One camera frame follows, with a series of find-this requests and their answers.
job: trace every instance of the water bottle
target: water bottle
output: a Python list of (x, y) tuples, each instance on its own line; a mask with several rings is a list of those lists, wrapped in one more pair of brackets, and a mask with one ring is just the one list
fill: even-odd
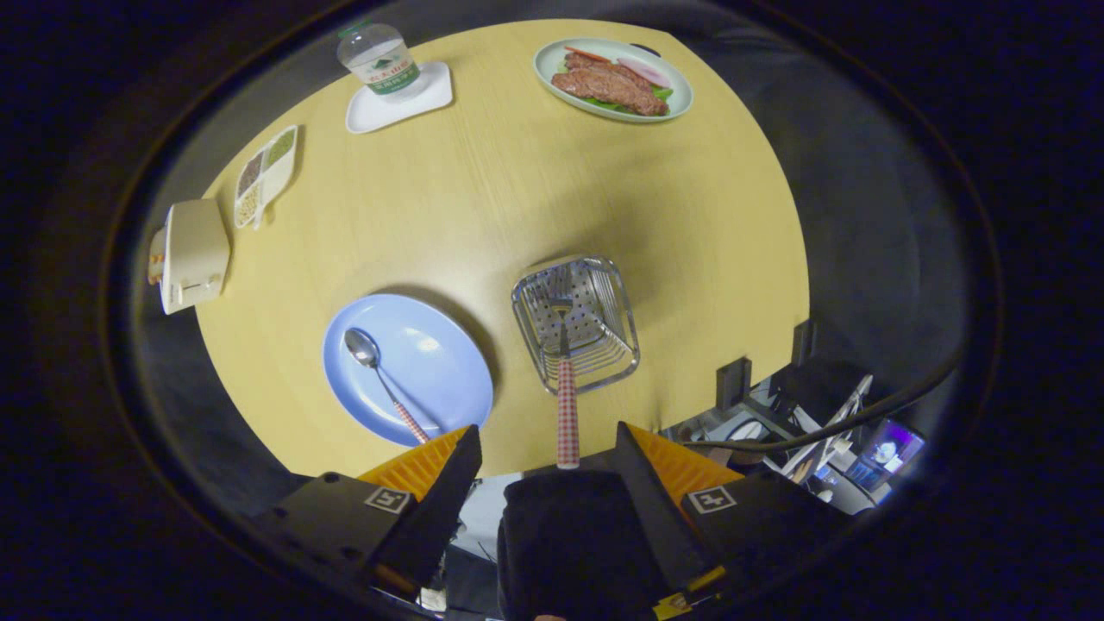
[(425, 78), (394, 28), (364, 20), (342, 30), (338, 60), (373, 93), (389, 103), (410, 99), (425, 90)]

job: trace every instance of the wooden table surface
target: wooden table surface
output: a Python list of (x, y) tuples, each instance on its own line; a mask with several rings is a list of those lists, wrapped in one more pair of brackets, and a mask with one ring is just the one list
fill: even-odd
[[(571, 36), (657, 50), (693, 86), (693, 107), (630, 125), (553, 97), (532, 56)], [(542, 20), (461, 32), (413, 54), (448, 64), (449, 106), (353, 135), (344, 114), (360, 84), (347, 75), (273, 122), (206, 192), (232, 255), (222, 296), (197, 306), (200, 327), (235, 406), (289, 470), (358, 475), (405, 450), (354, 421), (322, 372), (330, 319), (379, 291), (437, 305), (488, 359), (482, 476), (555, 460), (556, 401), (510, 308), (534, 263), (613, 259), (636, 315), (639, 368), (578, 398), (583, 455), (612, 448), (618, 420), (659, 430), (709, 409), (716, 369), (741, 356), (753, 382), (789, 361), (809, 305), (793, 197), (751, 114), (686, 46), (633, 25)], [(238, 172), (293, 124), (296, 176), (261, 230), (235, 229)]]

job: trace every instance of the stainless steel colander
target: stainless steel colander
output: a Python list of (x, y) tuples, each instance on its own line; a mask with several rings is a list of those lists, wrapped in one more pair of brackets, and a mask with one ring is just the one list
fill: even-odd
[(571, 256), (538, 265), (518, 281), (513, 315), (544, 388), (559, 387), (560, 315), (550, 298), (570, 295), (567, 347), (577, 392), (627, 377), (640, 364), (640, 346), (620, 273), (604, 256)]

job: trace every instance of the blue plate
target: blue plate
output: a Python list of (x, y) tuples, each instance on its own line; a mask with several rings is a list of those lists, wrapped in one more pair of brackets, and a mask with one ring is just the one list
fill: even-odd
[(487, 422), (495, 389), (487, 360), (471, 337), (424, 302), (378, 294), (341, 309), (322, 341), (322, 370), (333, 394), (369, 431), (404, 446), (418, 444), (375, 371), (346, 349), (344, 333), (352, 327), (372, 336), (384, 381), (429, 438)]

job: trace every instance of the spoon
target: spoon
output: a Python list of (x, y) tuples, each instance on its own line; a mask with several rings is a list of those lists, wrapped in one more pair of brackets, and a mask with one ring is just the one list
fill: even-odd
[(399, 412), (399, 417), (403, 419), (406, 427), (414, 433), (414, 438), (422, 444), (429, 441), (429, 436), (426, 435), (425, 430), (422, 425), (414, 420), (414, 417), (406, 411), (406, 408), (395, 399), (395, 396), (391, 393), (391, 389), (388, 388), (388, 382), (383, 381), (383, 375), (380, 373), (380, 348), (375, 346), (375, 341), (372, 337), (368, 335), (364, 330), (360, 328), (349, 328), (346, 330), (346, 348), (349, 349), (349, 354), (365, 367), (375, 370), (375, 376), (380, 378), (380, 383), (383, 385), (383, 390), (388, 391), (388, 397), (391, 398), (391, 402), (395, 406), (395, 411)]

